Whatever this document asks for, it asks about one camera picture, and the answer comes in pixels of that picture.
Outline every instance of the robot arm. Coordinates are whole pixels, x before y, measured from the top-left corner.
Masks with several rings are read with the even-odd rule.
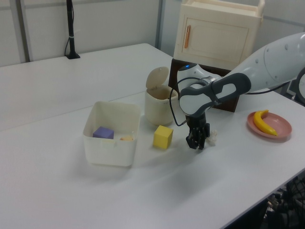
[[[189,146],[203,149],[204,140],[209,136],[204,112],[209,107],[245,93],[291,81],[304,68],[305,33],[291,35],[262,47],[223,78],[203,70],[197,64],[181,68],[177,73],[177,80],[183,80],[178,85],[179,104],[187,115],[190,127],[186,138]]]

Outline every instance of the white cabinet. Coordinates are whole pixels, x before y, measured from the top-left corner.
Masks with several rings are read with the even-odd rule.
[[[174,58],[232,70],[252,54],[262,22],[258,7],[218,0],[181,5]]]

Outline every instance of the white cup with lid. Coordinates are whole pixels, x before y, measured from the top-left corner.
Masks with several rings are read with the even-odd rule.
[[[169,125],[173,121],[170,108],[171,87],[162,85],[169,73],[167,67],[159,67],[152,70],[146,81],[145,110],[146,119],[154,125]],[[173,90],[171,103],[173,110],[178,105],[178,93]]]

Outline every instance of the white plastic bin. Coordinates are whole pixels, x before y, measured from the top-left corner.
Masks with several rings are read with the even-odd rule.
[[[141,110],[134,104],[96,102],[83,131],[86,158],[90,163],[131,166],[137,144]],[[113,139],[92,137],[100,126],[114,131]],[[132,141],[121,137],[131,135]]]

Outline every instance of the white wall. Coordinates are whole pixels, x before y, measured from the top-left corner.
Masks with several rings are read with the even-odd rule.
[[[258,5],[259,0],[226,0]],[[182,0],[163,0],[160,49],[173,56]],[[264,21],[254,51],[282,37],[305,31],[304,0],[265,0]]]
[[[21,62],[25,57],[17,9],[10,0],[0,0],[0,67]]]
[[[24,0],[30,59],[63,56],[66,0]],[[84,53],[148,43],[155,46],[159,0],[73,0],[75,50]]]

